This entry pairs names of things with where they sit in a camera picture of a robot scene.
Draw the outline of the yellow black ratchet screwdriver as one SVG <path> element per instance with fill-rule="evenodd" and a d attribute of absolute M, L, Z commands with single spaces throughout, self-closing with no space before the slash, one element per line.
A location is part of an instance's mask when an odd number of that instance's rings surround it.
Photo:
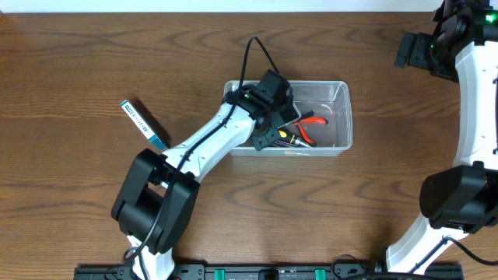
<path fill-rule="evenodd" d="M 300 137 L 293 134 L 292 132 L 279 130 L 279 134 L 280 134 L 280 140 L 283 142 L 289 143 L 291 145 L 310 148 L 310 145 L 307 142 L 305 142 L 304 140 L 302 140 Z"/>

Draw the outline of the red handled cutting pliers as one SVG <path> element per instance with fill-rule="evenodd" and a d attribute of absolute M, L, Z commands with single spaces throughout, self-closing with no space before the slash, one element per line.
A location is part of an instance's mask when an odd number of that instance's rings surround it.
<path fill-rule="evenodd" d="M 312 138 L 316 131 L 328 125 L 328 120 L 323 117 L 306 117 L 294 123 L 300 137 L 310 146 L 315 147 L 317 142 Z"/>

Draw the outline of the teal white cardboard box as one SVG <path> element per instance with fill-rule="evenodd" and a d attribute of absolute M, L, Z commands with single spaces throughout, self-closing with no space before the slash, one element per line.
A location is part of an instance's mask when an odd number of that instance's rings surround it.
<path fill-rule="evenodd" d="M 167 147 L 132 103 L 130 103 L 128 100 L 124 100 L 121 103 L 121 108 L 130 117 L 135 126 L 151 144 L 161 150 L 164 150 Z"/>

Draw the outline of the small black handled hammer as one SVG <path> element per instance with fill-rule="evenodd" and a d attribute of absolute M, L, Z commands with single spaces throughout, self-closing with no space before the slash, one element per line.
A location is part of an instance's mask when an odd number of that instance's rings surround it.
<path fill-rule="evenodd" d="M 286 127 L 286 126 L 288 126 L 290 124 L 294 124 L 294 123 L 299 122 L 299 121 L 301 121 L 301 120 L 303 120 L 303 119 L 305 119 L 307 117 L 313 117 L 313 116 L 314 116 L 314 112 L 313 111 L 309 111 L 309 112 L 307 112 L 305 114 L 301 114 L 298 118 L 296 118 L 294 120 L 287 121 L 284 124 L 279 125 L 277 128 L 278 129 L 284 128 L 284 127 Z"/>

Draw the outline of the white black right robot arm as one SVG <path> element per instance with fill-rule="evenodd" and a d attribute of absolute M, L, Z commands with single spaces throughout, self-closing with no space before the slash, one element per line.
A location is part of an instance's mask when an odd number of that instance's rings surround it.
<path fill-rule="evenodd" d="M 497 224 L 497 3 L 444 0 L 432 20 L 431 34 L 404 35 L 394 64 L 458 83 L 457 152 L 450 169 L 423 181 L 417 219 L 368 278 L 455 278 L 433 262 Z"/>

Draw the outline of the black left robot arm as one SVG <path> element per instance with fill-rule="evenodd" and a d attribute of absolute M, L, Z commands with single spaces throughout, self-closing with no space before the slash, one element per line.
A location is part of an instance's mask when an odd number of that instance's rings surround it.
<path fill-rule="evenodd" d="M 132 245 L 126 261 L 137 279 L 167 279 L 172 249 L 190 222 L 200 183 L 237 146 L 258 151 L 300 117 L 290 83 L 269 70 L 256 85 L 241 83 L 219 111 L 181 144 L 160 154 L 144 149 L 132 162 L 111 216 Z"/>

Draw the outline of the clear plastic container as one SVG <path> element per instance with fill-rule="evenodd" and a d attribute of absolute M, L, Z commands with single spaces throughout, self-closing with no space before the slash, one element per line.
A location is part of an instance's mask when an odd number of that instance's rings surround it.
<path fill-rule="evenodd" d="M 313 148 L 280 148 L 270 146 L 257 151 L 247 141 L 230 151 L 233 156 L 338 156 L 352 146 L 353 125 L 349 88 L 342 81 L 291 80 L 293 100 L 300 113 L 314 112 L 323 117 L 328 125 L 316 131 L 312 138 Z"/>

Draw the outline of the silver adjustable wrench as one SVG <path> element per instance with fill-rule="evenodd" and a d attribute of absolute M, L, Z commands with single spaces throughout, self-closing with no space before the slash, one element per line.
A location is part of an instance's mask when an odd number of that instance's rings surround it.
<path fill-rule="evenodd" d="M 280 147 L 280 148 L 298 148 L 298 145 L 288 143 L 288 142 L 283 142 L 283 141 L 276 141 L 273 143 L 275 147 Z"/>

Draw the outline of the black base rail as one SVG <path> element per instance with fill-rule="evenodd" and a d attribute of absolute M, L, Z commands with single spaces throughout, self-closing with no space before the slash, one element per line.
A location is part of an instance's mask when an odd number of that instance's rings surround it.
<path fill-rule="evenodd" d="M 180 280 L 332 280 L 361 275 L 365 270 L 359 264 L 342 263 L 330 266 L 204 266 L 202 264 L 179 264 L 175 267 L 171 279 Z M 74 270 L 77 280 L 115 280 L 138 279 L 130 264 L 113 264 L 108 266 L 80 266 Z"/>

